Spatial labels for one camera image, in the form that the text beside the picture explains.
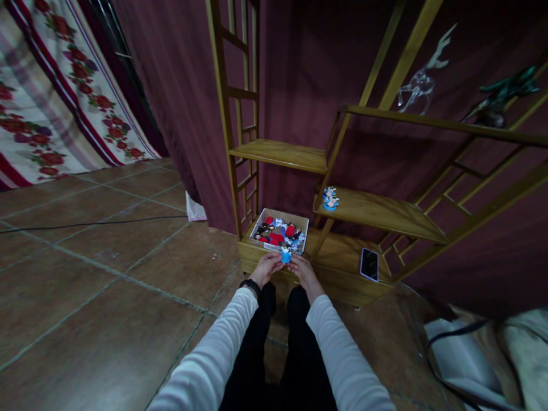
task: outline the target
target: black pants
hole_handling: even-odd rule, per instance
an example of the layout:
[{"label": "black pants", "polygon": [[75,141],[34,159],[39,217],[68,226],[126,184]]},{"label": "black pants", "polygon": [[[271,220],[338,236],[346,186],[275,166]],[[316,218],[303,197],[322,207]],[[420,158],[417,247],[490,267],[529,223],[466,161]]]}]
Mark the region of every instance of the black pants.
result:
[{"label": "black pants", "polygon": [[336,410],[320,347],[306,323],[310,304],[301,287],[287,301],[289,353],[280,385],[265,383],[264,343],[276,311],[276,288],[268,283],[236,357],[219,408],[227,410]]}]

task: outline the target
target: shelf board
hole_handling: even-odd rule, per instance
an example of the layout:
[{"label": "shelf board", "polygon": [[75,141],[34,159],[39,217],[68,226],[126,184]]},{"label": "shelf board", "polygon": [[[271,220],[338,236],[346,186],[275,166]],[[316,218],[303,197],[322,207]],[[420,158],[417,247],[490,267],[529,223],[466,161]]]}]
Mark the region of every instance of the shelf board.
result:
[{"label": "shelf board", "polygon": [[335,211],[326,210],[322,202],[314,212],[438,244],[448,242],[443,232],[412,203],[341,187],[337,187],[336,193],[339,205]]},{"label": "shelf board", "polygon": [[530,146],[548,148],[548,139],[545,136],[505,130],[503,128],[477,126],[475,124],[460,123],[452,120],[437,119],[434,117],[421,116],[416,114],[400,113],[397,111],[379,110],[378,108],[352,105],[342,106],[339,108],[339,111],[368,117],[381,118],[385,120],[420,124],[427,127],[461,131],[467,134],[483,136],[510,143],[528,144]]},{"label": "shelf board", "polygon": [[275,140],[257,139],[228,151],[233,156],[325,174],[325,150]]},{"label": "shelf board", "polygon": [[[249,225],[240,243],[260,250],[260,255],[262,255],[269,251],[259,245],[252,243],[249,239],[249,236],[251,235],[254,226],[255,221],[253,221]],[[305,254],[310,254],[312,252],[312,250],[316,246],[320,234],[321,230],[312,228],[311,226],[308,227]],[[380,254],[380,249],[377,244],[371,241],[364,241],[355,237],[330,232],[325,239],[325,242],[321,247],[316,259],[312,262],[312,265],[314,266],[314,268],[324,268],[331,272],[340,272],[341,274],[356,276],[360,280],[366,281],[367,284],[372,283],[372,285],[374,285],[374,282],[362,277],[359,274],[362,248],[367,248],[378,253],[379,279],[384,285],[392,285],[392,276],[390,274],[388,264],[386,263],[386,260],[382,256],[382,254]],[[250,257],[246,258],[242,256],[242,258],[252,260],[252,258]]]}]

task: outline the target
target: green figurine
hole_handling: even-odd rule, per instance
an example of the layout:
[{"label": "green figurine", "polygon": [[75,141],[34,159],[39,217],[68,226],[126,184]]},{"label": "green figurine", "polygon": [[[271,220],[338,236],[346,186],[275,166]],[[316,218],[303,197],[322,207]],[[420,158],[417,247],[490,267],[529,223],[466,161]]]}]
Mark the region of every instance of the green figurine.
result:
[{"label": "green figurine", "polygon": [[480,87],[480,92],[492,94],[473,106],[461,120],[461,123],[466,123],[470,117],[476,116],[474,124],[479,126],[506,127],[506,116],[504,115],[504,106],[506,103],[513,97],[527,96],[540,90],[540,88],[535,87],[533,76],[536,71],[537,66],[529,67],[498,83],[487,87]]}]

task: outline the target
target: floral curtain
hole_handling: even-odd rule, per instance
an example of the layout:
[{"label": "floral curtain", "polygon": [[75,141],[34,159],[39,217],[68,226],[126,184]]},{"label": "floral curtain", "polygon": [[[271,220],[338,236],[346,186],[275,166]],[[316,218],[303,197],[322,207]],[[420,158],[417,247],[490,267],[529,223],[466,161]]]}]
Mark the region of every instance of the floral curtain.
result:
[{"label": "floral curtain", "polygon": [[0,7],[3,190],[165,156],[77,1]]}]

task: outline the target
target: smartphone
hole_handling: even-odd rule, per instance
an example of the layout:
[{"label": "smartphone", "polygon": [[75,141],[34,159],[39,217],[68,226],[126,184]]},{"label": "smartphone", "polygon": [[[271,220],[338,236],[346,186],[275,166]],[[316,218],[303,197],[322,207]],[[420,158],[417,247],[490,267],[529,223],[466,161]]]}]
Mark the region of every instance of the smartphone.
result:
[{"label": "smartphone", "polygon": [[378,282],[378,254],[368,250],[361,249],[360,274],[369,280]]}]

